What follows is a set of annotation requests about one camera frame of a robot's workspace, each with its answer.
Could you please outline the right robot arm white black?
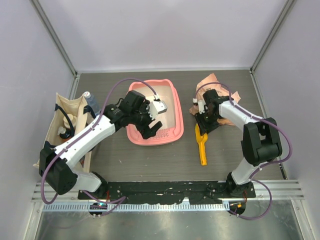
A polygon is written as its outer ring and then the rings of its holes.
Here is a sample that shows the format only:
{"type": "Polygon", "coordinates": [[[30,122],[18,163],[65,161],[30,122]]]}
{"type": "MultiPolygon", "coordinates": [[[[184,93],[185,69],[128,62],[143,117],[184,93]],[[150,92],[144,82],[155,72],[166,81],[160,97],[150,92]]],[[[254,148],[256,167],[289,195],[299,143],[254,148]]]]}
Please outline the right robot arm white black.
{"type": "Polygon", "coordinates": [[[242,131],[240,144],[243,159],[228,174],[225,183],[226,193],[230,197],[241,196],[249,187],[254,171],[283,153],[276,121],[271,117],[260,118],[252,114],[231,97],[219,96],[214,89],[206,91],[202,99],[194,98],[192,101],[198,107],[194,115],[195,133],[202,161],[206,158],[208,134],[219,127],[219,119],[231,121],[242,131]]]}

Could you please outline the yellow plastic scoop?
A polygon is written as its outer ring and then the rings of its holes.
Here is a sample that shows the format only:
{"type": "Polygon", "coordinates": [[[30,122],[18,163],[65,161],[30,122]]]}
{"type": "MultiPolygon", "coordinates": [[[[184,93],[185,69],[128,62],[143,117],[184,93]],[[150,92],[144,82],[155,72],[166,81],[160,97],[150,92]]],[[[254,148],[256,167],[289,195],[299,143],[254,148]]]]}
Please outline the yellow plastic scoop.
{"type": "Polygon", "coordinates": [[[208,163],[207,163],[207,157],[206,157],[205,144],[208,140],[208,134],[204,133],[203,135],[201,135],[198,124],[195,125],[195,138],[198,144],[200,164],[202,166],[206,166],[208,163]]]}

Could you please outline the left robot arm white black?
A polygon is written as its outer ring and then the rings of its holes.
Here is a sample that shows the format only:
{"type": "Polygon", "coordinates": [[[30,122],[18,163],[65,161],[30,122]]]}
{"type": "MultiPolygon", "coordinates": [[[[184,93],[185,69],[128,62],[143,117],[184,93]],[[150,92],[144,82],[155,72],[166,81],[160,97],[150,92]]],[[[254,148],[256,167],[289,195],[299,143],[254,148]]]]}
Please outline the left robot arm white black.
{"type": "Polygon", "coordinates": [[[101,114],[71,139],[56,147],[43,147],[39,157],[41,182],[48,183],[58,195],[74,189],[102,199],[107,192],[106,181],[96,172],[77,171],[77,163],[101,141],[128,125],[134,125],[144,140],[154,137],[162,122],[152,122],[166,111],[167,105],[158,95],[147,100],[143,94],[129,91],[120,103],[106,105],[101,114]]]}

